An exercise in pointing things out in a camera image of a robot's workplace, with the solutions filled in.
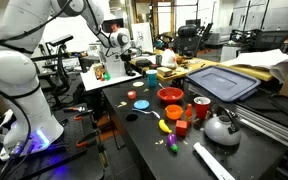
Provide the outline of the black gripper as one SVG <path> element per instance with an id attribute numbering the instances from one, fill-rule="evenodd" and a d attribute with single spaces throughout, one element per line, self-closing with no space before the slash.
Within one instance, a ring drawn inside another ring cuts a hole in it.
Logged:
<path id="1" fill-rule="evenodd" d="M 128 76 L 134 76 L 135 73 L 130 64 L 131 56 L 130 55 L 121 55 L 121 60 L 124 62 L 125 72 Z"/>

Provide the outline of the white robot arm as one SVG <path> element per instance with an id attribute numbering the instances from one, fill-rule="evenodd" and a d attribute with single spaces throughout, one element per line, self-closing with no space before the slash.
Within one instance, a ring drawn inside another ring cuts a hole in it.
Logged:
<path id="1" fill-rule="evenodd" d="M 126 28 L 102 29 L 103 9 L 95 0 L 9 0 L 0 25 L 0 90 L 10 97 L 16 121 L 0 135 L 3 161 L 47 149 L 64 132 L 52 115 L 31 60 L 46 23 L 56 17 L 82 16 L 106 48 L 130 47 Z"/>

